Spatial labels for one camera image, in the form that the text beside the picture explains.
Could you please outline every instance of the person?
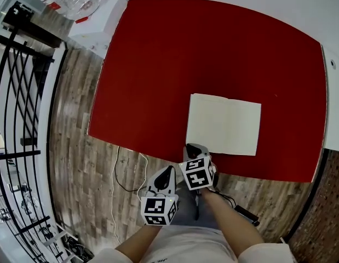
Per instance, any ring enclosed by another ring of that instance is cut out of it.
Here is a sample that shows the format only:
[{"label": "person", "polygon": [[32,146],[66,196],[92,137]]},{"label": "person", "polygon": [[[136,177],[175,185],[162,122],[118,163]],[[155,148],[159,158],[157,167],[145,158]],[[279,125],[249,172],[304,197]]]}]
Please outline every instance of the person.
[{"label": "person", "polygon": [[91,263],[293,263],[287,244],[264,243],[257,229],[207,188],[198,196],[178,184],[179,210],[168,226],[145,225]]}]

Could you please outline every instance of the person's left arm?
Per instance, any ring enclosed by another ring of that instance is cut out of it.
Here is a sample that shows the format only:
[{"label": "person's left arm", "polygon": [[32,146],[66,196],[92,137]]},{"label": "person's left arm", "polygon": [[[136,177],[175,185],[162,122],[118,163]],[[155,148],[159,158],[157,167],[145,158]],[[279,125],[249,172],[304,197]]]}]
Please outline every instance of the person's left arm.
[{"label": "person's left arm", "polygon": [[138,263],[161,228],[161,226],[145,225],[129,239],[116,247],[116,250],[123,253],[133,263]]}]

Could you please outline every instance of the black and white marker cube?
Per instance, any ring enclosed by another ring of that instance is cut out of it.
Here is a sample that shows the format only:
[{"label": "black and white marker cube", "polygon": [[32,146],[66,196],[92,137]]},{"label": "black and white marker cube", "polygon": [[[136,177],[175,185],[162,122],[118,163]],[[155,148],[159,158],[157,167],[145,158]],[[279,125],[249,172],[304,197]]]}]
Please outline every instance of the black and white marker cube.
[{"label": "black and white marker cube", "polygon": [[186,184],[190,190],[196,190],[213,185],[215,166],[210,156],[190,160],[179,164]]},{"label": "black and white marker cube", "polygon": [[178,210],[178,195],[141,197],[141,216],[148,225],[169,225]]}]

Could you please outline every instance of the shirt sleeve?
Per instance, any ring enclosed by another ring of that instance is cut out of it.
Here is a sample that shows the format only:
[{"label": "shirt sleeve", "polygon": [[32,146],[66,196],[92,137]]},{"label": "shirt sleeve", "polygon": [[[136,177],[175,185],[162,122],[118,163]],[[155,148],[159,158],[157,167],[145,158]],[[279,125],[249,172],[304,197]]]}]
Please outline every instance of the shirt sleeve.
[{"label": "shirt sleeve", "polygon": [[293,263],[292,253],[287,244],[261,243],[242,252],[239,263]]},{"label": "shirt sleeve", "polygon": [[113,249],[105,248],[95,255],[93,259],[89,261],[90,263],[133,263],[128,257],[123,253]]}]

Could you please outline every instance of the white cable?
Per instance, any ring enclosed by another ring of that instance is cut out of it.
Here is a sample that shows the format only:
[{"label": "white cable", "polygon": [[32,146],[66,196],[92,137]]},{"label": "white cable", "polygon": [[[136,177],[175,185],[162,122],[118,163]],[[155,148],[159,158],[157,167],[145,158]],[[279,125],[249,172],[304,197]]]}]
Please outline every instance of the white cable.
[{"label": "white cable", "polygon": [[113,193],[114,193],[114,184],[113,184],[113,172],[114,172],[114,169],[116,168],[116,164],[117,164],[117,160],[118,160],[118,154],[119,154],[119,148],[117,148],[117,156],[116,156],[116,160],[114,162],[114,166],[113,166],[113,169],[112,169],[112,172],[111,172],[111,180],[112,180],[112,194],[111,194],[111,216],[112,216],[112,219],[113,219],[113,223],[114,223],[114,235],[118,241],[118,243],[120,244],[120,240],[116,234],[116,228],[117,228],[117,224],[116,224],[116,221],[114,220],[114,217],[113,217],[113,213],[112,213],[112,210],[113,210]]},{"label": "white cable", "polygon": [[141,199],[140,199],[140,197],[139,197],[139,191],[140,191],[140,189],[143,187],[143,185],[144,185],[145,182],[146,182],[146,168],[147,168],[147,164],[148,164],[148,158],[147,158],[144,154],[142,154],[142,153],[140,153],[140,155],[143,156],[143,157],[145,158],[145,160],[146,160],[146,165],[145,165],[145,179],[144,179],[143,183],[141,184],[141,186],[139,187],[139,189],[137,189],[137,191],[136,191],[137,198],[138,198],[139,201],[141,202]]}]

